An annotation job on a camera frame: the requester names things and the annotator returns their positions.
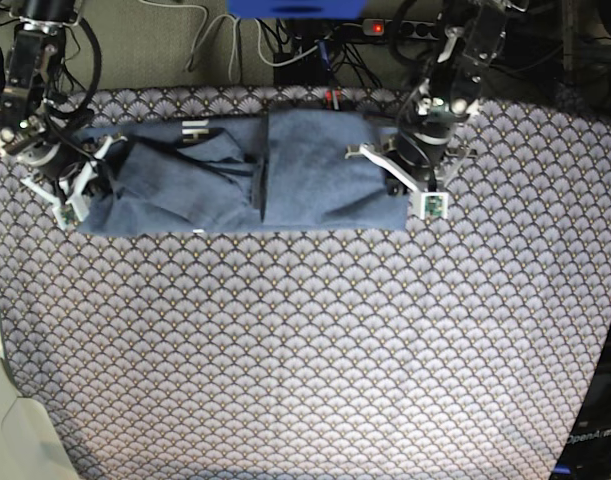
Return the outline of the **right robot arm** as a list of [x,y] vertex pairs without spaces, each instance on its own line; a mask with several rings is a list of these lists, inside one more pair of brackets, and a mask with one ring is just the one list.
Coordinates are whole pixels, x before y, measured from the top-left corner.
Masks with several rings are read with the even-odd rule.
[[[50,203],[65,224],[83,221],[91,197],[108,180],[102,161],[118,142],[82,142],[77,133],[94,117],[90,107],[102,72],[96,34],[81,1],[19,1],[10,10],[17,21],[9,53],[0,49],[0,157],[31,171],[23,184]],[[59,87],[66,67],[67,32],[79,27],[92,50],[92,77],[72,110]]]

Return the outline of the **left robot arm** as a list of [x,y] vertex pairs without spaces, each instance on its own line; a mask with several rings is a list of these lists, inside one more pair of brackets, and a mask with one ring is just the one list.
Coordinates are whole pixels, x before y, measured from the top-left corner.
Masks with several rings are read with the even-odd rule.
[[436,44],[425,61],[411,60],[398,50],[397,35],[407,12],[397,8],[388,34],[391,56],[407,64],[413,89],[396,116],[396,132],[381,146],[367,145],[382,163],[387,192],[402,196],[413,191],[436,193],[447,183],[441,171],[458,125],[479,109],[486,71],[506,38],[509,12],[525,12],[527,1],[444,1],[436,23]]

